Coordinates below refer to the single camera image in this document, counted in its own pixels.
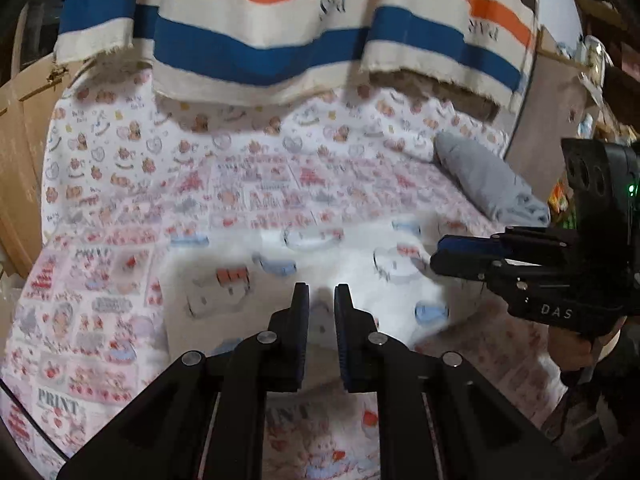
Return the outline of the person right hand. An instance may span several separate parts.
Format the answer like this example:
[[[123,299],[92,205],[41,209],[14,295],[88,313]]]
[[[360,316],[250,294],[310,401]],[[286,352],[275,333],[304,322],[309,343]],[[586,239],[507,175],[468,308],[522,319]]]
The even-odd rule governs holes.
[[[592,367],[606,358],[617,346],[620,332],[627,319],[620,318],[611,333],[597,339],[599,351],[593,349],[593,342],[582,339],[578,333],[562,328],[548,328],[547,349],[550,358],[562,372],[574,372],[585,367]]]

